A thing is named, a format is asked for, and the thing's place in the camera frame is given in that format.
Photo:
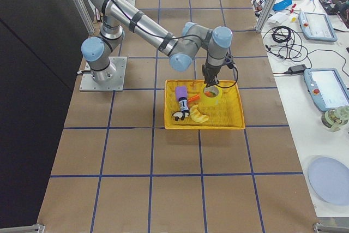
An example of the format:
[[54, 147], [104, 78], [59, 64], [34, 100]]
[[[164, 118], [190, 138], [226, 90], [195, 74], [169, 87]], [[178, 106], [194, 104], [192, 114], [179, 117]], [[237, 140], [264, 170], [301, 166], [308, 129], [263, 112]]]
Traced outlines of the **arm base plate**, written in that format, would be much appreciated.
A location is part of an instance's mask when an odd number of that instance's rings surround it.
[[79, 90], [81, 92], [122, 92], [127, 59], [127, 57], [110, 56], [109, 67], [103, 71], [93, 71], [86, 63]]

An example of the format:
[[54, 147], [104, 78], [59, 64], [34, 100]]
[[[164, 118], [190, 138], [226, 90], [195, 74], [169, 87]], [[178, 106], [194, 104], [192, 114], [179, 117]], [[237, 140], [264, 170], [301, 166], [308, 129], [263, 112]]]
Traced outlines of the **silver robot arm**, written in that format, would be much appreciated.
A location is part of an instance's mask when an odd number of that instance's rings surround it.
[[103, 14], [100, 36], [85, 40], [81, 51], [93, 71], [103, 71], [109, 66], [107, 49], [113, 50], [122, 41], [123, 26], [139, 35], [145, 41], [167, 55], [171, 67], [176, 71], [186, 71], [199, 49], [205, 49], [207, 57], [202, 65], [202, 74], [207, 87], [219, 85], [218, 74], [221, 67], [236, 69], [229, 53], [232, 31], [224, 26], [214, 29], [187, 22], [180, 37], [161, 27], [144, 12], [126, 0], [91, 0]]

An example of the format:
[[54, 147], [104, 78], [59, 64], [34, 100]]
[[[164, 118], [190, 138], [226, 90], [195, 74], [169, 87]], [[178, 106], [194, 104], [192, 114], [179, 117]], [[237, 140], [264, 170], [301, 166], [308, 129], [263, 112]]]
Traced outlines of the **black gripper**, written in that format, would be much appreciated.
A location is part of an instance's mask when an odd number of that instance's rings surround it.
[[202, 65], [202, 74], [204, 76], [204, 83], [207, 86], [214, 86], [219, 84], [218, 74], [220, 73], [221, 66], [212, 66], [210, 64]]

